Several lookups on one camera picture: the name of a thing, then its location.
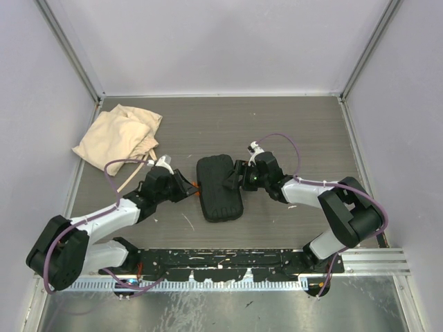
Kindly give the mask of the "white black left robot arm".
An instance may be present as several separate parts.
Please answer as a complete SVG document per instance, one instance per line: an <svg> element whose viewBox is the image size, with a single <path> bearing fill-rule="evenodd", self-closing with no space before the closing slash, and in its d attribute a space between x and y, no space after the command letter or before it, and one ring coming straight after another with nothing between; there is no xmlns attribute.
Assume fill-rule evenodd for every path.
<svg viewBox="0 0 443 332"><path fill-rule="evenodd" d="M116 268L133 273L141 264L139 249L116 237L101 239L152 216L165 201L177 203L198 192L177 169L154 166L138 187L116 203L85 216L66 219L54 216L30 250L26 265L42 277L50 294L72 285L79 276Z"/></svg>

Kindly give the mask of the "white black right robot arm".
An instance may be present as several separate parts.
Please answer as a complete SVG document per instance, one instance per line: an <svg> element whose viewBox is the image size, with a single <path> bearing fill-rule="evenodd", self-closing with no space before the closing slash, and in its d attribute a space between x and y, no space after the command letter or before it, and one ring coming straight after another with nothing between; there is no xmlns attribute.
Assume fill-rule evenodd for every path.
<svg viewBox="0 0 443 332"><path fill-rule="evenodd" d="M388 222L386 211L355 178L320 182L284 174L271 152L259 153L249 161L237 160L224 186L230 190L264 189L274 201L322 210L329 228L302 249L304 265L313 273L326 267L335 254L383 232Z"/></svg>

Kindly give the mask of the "black plastic tool case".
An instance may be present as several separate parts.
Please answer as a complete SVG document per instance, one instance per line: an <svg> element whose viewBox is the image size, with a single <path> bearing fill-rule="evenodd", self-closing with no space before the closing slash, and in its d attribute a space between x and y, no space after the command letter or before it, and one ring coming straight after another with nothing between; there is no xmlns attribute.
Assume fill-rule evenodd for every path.
<svg viewBox="0 0 443 332"><path fill-rule="evenodd" d="M204 219L210 223L233 221L243 215L244 206L239 189L224 186L234 171L229 155L201 158L197 162L197 185Z"/></svg>

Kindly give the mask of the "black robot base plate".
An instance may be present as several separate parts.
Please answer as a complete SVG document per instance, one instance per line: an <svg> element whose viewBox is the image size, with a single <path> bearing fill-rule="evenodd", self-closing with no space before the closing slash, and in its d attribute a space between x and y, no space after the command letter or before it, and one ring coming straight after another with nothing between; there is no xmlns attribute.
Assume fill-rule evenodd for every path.
<svg viewBox="0 0 443 332"><path fill-rule="evenodd" d="M303 274L344 273L343 262L328 260L309 267L294 249L149 249L141 250L132 269L111 268L115 275L139 275L145 281L238 282L251 273L254 282L297 281Z"/></svg>

